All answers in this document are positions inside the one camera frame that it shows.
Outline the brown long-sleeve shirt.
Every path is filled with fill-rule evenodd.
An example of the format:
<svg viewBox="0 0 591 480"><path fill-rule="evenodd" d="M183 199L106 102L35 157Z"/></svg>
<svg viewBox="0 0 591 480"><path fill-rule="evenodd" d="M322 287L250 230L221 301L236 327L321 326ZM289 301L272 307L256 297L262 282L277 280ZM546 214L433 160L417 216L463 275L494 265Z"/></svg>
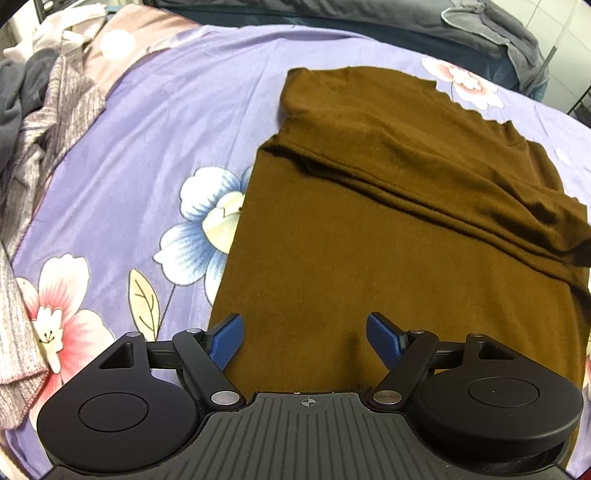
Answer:
<svg viewBox="0 0 591 480"><path fill-rule="evenodd" d="M226 370L243 394L370 392L386 373L373 312L582 382L590 226L540 144L374 67L291 70L280 118L211 315L245 321Z"/></svg>

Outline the grey striped cloth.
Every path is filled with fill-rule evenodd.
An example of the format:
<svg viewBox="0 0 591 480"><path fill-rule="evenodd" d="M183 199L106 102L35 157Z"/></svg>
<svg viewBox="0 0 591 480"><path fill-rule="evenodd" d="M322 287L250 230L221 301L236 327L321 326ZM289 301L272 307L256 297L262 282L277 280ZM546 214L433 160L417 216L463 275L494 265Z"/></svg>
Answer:
<svg viewBox="0 0 591 480"><path fill-rule="evenodd" d="M18 427L49 376L13 272L16 255L49 178L102 113L95 82L60 55L42 107L25 116L8 171L1 175L1 428Z"/></svg>

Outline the dark grey fleece garment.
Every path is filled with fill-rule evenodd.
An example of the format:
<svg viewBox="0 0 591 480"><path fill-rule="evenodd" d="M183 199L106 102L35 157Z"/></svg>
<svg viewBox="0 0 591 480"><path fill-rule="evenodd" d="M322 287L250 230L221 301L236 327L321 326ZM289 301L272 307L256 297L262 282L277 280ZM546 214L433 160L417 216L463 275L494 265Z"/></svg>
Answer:
<svg viewBox="0 0 591 480"><path fill-rule="evenodd" d="M50 73L58 58L54 49L42 49L25 63L1 61L1 170L13 155L23 119L44 105Z"/></svg>

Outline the dark grey pillow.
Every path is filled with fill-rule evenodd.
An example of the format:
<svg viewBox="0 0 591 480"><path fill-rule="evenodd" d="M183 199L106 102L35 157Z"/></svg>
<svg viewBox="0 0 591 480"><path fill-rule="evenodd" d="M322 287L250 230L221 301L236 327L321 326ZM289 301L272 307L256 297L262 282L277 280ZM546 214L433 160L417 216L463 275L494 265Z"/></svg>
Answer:
<svg viewBox="0 0 591 480"><path fill-rule="evenodd" d="M485 53L459 40L431 33L384 23L284 12L266 7L259 1L246 5L224 5L217 1L147 1L145 4L200 24L225 27L300 25L348 31L445 60L509 90L519 89L518 76L507 53Z"/></svg>

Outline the grey garment on pillow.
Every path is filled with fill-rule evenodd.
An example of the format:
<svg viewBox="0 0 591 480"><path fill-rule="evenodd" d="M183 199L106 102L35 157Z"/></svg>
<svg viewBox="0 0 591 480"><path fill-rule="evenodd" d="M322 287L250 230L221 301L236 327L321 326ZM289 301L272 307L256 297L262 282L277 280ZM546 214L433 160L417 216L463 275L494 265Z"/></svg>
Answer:
<svg viewBox="0 0 591 480"><path fill-rule="evenodd" d="M549 83L548 62L537 38L513 15L493 1L453 1L442 11L450 27L504 47L518 81L519 91L541 102Z"/></svg>

